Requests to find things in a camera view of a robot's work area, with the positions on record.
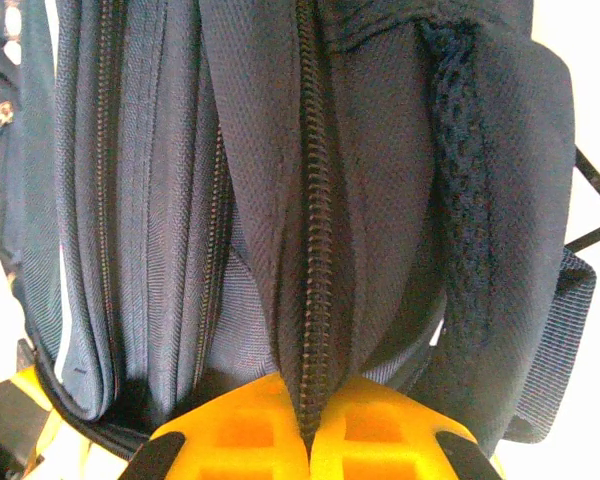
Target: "yellow plastic object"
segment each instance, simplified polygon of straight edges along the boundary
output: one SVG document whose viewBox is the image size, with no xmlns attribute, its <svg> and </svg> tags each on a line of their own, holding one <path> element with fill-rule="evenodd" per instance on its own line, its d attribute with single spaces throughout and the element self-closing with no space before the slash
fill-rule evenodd
<svg viewBox="0 0 600 480">
<path fill-rule="evenodd" d="M 11 383 L 26 393 L 40 408 L 47 412 L 51 411 L 51 402 L 42 390 L 33 367 L 25 368 L 16 373 L 11 377 Z"/>
<path fill-rule="evenodd" d="M 311 451 L 312 480 L 455 480 L 439 431 L 475 442 L 459 423 L 361 377 L 329 401 Z"/>
<path fill-rule="evenodd" d="M 160 427 L 185 443 L 166 480 L 307 480 L 307 453 L 278 374 L 229 392 Z"/>
</svg>

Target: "black metal frame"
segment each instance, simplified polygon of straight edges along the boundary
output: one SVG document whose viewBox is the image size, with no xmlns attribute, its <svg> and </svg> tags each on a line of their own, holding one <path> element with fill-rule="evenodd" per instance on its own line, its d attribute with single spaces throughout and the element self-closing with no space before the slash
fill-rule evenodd
<svg viewBox="0 0 600 480">
<path fill-rule="evenodd" d="M 589 159 L 584 156 L 580 149 L 576 149 L 576 168 L 584 175 L 589 184 L 600 195 L 600 173 L 591 164 Z M 596 228 L 592 232 L 583 235 L 567 245 L 567 248 L 572 252 L 579 252 L 591 245 L 600 242 L 600 228 Z"/>
</svg>

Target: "zipper teeth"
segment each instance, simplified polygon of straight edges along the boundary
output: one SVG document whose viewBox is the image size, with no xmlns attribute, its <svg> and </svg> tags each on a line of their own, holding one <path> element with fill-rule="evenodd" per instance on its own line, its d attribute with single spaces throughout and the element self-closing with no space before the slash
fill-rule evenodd
<svg viewBox="0 0 600 480">
<path fill-rule="evenodd" d="M 301 117 L 306 158 L 307 272 L 306 304 L 300 381 L 299 427 L 307 445 L 320 425 L 327 402 L 333 231 L 331 165 L 327 152 L 323 88 L 320 83 L 314 5 L 296 5 L 301 65 Z"/>
<path fill-rule="evenodd" d="M 113 31 L 115 28 L 114 0 L 103 0 L 100 10 L 98 98 L 96 127 L 96 188 L 98 203 L 98 241 L 100 247 L 100 268 L 102 293 L 104 296 L 105 319 L 108 329 L 111 365 L 113 369 L 114 398 L 119 392 L 119 372 L 115 358 L 115 328 L 113 325 L 113 299 L 111 292 L 111 272 L 109 269 L 109 240 L 107 235 L 107 183 L 106 174 L 111 150 L 111 91 L 113 65 Z"/>
<path fill-rule="evenodd" d="M 230 218 L 231 177 L 229 176 L 229 165 L 222 138 L 222 129 L 218 125 L 213 168 L 211 215 L 209 217 L 209 238 L 204 265 L 202 322 L 196 342 L 194 385 L 202 377 L 207 350 L 211 343 L 211 337 L 213 336 L 219 314 L 219 296 L 222 290 L 223 269 L 226 263 L 227 246 L 230 236 Z"/>
</svg>

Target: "backpack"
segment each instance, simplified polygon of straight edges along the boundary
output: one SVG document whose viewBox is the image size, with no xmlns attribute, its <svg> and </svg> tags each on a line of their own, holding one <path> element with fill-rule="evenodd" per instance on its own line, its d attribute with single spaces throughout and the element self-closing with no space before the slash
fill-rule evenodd
<svg viewBox="0 0 600 480">
<path fill-rule="evenodd" d="M 531 11 L 68 0 L 54 85 L 27 2 L 18 279 L 54 407 L 129 458 L 279 371 L 310 445 L 363 374 L 487 453 L 543 438 L 595 277 L 563 249 L 570 79 Z"/>
</svg>

